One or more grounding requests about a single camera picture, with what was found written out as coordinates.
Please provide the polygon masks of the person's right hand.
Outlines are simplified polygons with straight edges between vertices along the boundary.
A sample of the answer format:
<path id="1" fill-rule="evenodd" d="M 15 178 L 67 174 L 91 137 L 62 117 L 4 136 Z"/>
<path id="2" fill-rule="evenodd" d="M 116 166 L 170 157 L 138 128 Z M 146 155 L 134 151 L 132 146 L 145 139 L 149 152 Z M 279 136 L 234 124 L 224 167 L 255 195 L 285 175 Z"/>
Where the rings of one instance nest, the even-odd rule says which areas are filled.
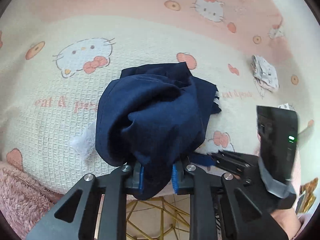
<path id="1" fill-rule="evenodd" d="M 289 239 L 293 239 L 302 226 L 293 208 L 275 210 L 271 216 L 286 232 Z"/>

